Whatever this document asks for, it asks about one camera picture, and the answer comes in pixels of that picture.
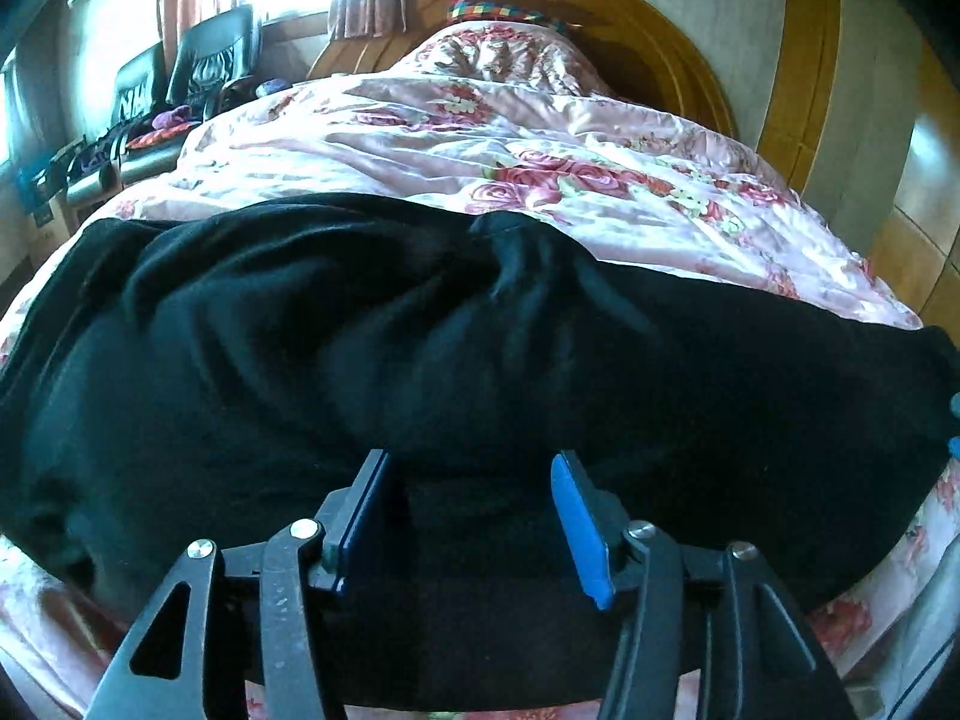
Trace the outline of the colourful checkered pillow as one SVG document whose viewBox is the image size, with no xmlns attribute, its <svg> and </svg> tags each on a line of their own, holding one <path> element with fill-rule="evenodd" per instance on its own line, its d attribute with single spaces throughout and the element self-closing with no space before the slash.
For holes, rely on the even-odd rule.
<svg viewBox="0 0 960 720">
<path fill-rule="evenodd" d="M 449 23 L 509 21 L 510 23 L 524 23 L 524 25 L 550 28 L 562 34 L 568 34 L 571 31 L 571 25 L 568 21 L 558 20 L 558 18 L 553 18 L 553 16 L 532 8 L 497 4 L 491 0 L 451 0 L 448 8 L 446 8 L 446 18 L 448 18 Z"/>
</svg>

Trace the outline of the black embroidered pants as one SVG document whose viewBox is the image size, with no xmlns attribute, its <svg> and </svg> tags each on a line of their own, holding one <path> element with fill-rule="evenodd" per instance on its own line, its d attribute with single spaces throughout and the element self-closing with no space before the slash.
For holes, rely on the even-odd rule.
<svg viewBox="0 0 960 720">
<path fill-rule="evenodd" d="M 558 452 L 680 543 L 756 544 L 804 611 L 905 534 L 949 461 L 937 328 L 594 259 L 517 213 L 314 195 L 93 223 L 2 372 L 2 530 L 119 621 L 197 538 L 239 546 L 394 457 L 386 572 L 331 624 L 352 704 L 596 699 Z"/>
</svg>

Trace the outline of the pink floral quilt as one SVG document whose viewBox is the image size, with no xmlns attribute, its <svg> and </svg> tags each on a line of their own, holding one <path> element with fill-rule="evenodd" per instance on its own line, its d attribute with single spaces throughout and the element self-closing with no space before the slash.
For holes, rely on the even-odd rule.
<svg viewBox="0 0 960 720">
<path fill-rule="evenodd" d="M 453 26 L 443 41 L 469 44 L 463 64 L 427 44 L 391 70 L 301 83 L 199 125 L 176 169 L 107 202 L 21 291 L 3 317 L 2 372 L 32 303 L 96 221 L 203 221 L 329 193 L 467 216 L 517 213 L 604 263 L 756 289 L 846 320 L 935 328 L 755 151 L 607 98 L 592 80 L 500 73 L 490 44 L 513 34 L 512 25 Z M 800 608 L 841 678 L 872 673 L 928 583 L 957 578 L 944 561 L 957 536 L 949 452 L 889 554 L 835 600 Z M 2 530 L 3 650 L 72 712 L 88 708 L 135 617 L 119 621 Z"/>
</svg>

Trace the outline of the wooden arched headboard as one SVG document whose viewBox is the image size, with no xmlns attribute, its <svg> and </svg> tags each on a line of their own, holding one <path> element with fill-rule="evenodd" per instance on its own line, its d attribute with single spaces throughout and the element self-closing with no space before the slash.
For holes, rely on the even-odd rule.
<svg viewBox="0 0 960 720">
<path fill-rule="evenodd" d="M 448 24 L 451 0 L 407 0 L 409 29 L 332 41 L 309 68 L 311 80 L 391 68 Z M 646 0 L 491 0 L 532 8 L 571 26 L 571 41 L 620 98 L 681 115 L 735 137 L 721 83 L 695 44 Z"/>
</svg>

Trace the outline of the purple cloth on chair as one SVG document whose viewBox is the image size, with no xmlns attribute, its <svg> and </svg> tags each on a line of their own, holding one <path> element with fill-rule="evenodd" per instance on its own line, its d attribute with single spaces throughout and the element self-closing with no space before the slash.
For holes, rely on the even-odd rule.
<svg viewBox="0 0 960 720">
<path fill-rule="evenodd" d="M 167 130 L 168 128 L 189 124 L 190 119 L 192 119 L 192 109 L 187 104 L 183 104 L 174 107 L 174 109 L 158 112 L 151 121 L 151 128 L 153 130 Z"/>
</svg>

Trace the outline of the red patterned seat cushion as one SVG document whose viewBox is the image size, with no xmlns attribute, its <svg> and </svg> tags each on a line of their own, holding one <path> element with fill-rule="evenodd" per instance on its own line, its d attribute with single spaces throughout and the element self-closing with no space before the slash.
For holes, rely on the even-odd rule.
<svg viewBox="0 0 960 720">
<path fill-rule="evenodd" d="M 192 132 L 197 126 L 197 122 L 181 122 L 172 127 L 160 128 L 160 130 L 150 130 L 128 140 L 125 149 L 130 151 L 140 151 L 140 149 L 153 148 L 161 143 L 172 142 L 176 138 L 185 137 L 187 133 Z"/>
</svg>

